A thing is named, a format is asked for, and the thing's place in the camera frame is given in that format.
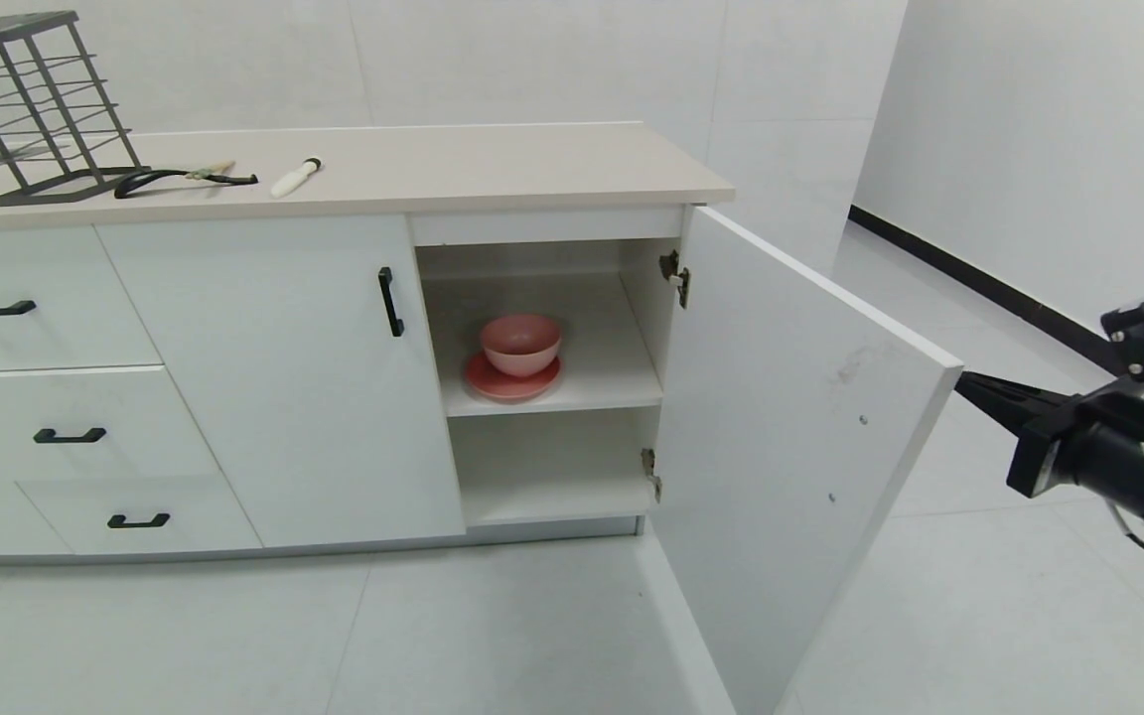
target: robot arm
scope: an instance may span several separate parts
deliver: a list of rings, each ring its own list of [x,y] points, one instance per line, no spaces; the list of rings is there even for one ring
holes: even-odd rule
[[[966,372],[956,386],[977,408],[1017,435],[1010,485],[1034,498],[1075,484],[1144,519],[1144,302],[1103,316],[1103,328],[1129,375],[1088,395],[1058,395]]]

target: door hinge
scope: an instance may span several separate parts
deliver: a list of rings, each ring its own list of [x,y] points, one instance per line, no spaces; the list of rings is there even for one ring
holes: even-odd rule
[[[686,308],[686,296],[691,293],[691,270],[690,268],[677,270],[677,251],[659,257],[659,275],[677,289],[677,304]]]
[[[648,476],[648,480],[652,484],[652,488],[656,490],[656,503],[659,503],[659,495],[665,488],[665,483],[659,475],[656,474],[656,451],[654,448],[643,450],[643,474]]]

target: open cabinet door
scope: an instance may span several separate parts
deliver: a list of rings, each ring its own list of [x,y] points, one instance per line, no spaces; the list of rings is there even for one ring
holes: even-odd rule
[[[766,715],[961,363],[709,208],[681,265],[652,523],[736,710]]]

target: countertop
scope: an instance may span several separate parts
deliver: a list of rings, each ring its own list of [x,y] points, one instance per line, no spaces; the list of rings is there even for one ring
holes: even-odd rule
[[[0,207],[0,230],[81,223],[714,204],[734,189],[639,122],[312,128],[132,135],[144,164],[193,169],[236,159],[256,185],[165,177],[128,199]],[[127,164],[118,144],[97,154]],[[324,167],[285,199],[268,190],[315,154]],[[23,164],[32,180],[55,164]],[[0,167],[0,193],[17,186]]]

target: white wall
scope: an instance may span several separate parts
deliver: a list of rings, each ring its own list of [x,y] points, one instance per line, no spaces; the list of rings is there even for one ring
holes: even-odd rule
[[[1144,1],[912,0],[855,204],[1099,331],[1144,297]]]
[[[827,270],[907,0],[0,0],[69,6],[137,132],[644,119]],[[199,157],[205,162],[207,157]]]

